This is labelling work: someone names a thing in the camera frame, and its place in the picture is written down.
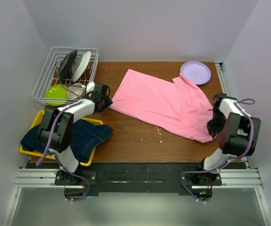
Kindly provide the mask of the pink t-shirt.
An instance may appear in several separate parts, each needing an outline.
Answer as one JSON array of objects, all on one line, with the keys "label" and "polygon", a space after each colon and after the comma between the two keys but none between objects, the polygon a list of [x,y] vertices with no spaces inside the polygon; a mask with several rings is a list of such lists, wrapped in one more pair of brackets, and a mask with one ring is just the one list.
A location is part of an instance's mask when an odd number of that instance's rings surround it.
[{"label": "pink t-shirt", "polygon": [[175,135],[207,143],[213,107],[204,92],[188,79],[171,82],[129,69],[112,97],[110,109]]}]

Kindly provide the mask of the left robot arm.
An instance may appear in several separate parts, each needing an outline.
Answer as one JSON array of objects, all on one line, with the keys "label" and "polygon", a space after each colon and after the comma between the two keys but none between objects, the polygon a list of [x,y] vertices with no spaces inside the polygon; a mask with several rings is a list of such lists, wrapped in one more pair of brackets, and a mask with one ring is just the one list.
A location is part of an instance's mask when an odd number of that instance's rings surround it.
[{"label": "left robot arm", "polygon": [[62,85],[65,91],[77,97],[77,101],[57,109],[45,110],[40,123],[37,138],[45,146],[42,157],[36,162],[40,166],[47,155],[55,157],[61,170],[67,171],[66,180],[76,185],[82,180],[82,173],[77,170],[79,161],[75,158],[70,147],[73,125],[82,117],[100,113],[113,102],[110,99],[109,86],[89,82],[85,85]]}]

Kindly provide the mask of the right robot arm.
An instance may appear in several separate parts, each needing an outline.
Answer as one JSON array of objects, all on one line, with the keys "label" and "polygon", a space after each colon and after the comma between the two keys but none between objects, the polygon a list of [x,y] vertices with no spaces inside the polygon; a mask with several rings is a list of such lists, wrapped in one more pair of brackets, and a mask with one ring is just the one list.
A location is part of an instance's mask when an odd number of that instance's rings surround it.
[{"label": "right robot arm", "polygon": [[241,104],[253,105],[255,100],[237,100],[224,93],[214,96],[213,117],[206,126],[211,137],[221,136],[217,150],[202,161],[203,169],[194,174],[198,184],[205,185],[211,180],[211,173],[218,174],[232,161],[255,152],[261,120],[249,115]]}]

